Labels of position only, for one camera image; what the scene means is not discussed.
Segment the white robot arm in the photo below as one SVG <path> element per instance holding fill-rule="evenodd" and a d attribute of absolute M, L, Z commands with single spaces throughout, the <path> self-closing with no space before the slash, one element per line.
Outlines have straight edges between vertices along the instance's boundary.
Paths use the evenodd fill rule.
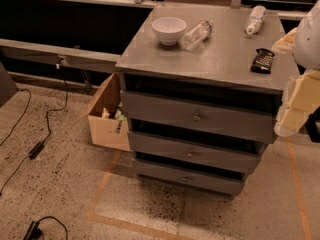
<path fill-rule="evenodd" d="M 272 51 L 291 53 L 305 72 L 289 78 L 278 110 L 274 131 L 288 137 L 299 132 L 308 117 L 320 107 L 320 1 L 299 25 L 279 39 Z"/>

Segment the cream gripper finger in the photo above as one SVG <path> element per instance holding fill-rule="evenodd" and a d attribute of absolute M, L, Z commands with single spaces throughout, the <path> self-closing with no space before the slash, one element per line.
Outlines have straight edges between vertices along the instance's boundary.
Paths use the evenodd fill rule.
<path fill-rule="evenodd" d="M 276 117 L 275 133 L 281 137 L 297 134 L 319 107 L 320 71 L 307 69 L 297 78 L 290 77 Z"/>
<path fill-rule="evenodd" d="M 282 38 L 280 38 L 272 45 L 271 51 L 279 54 L 292 53 L 295 47 L 296 32 L 296 28 L 290 30 L 287 34 L 285 34 Z"/>

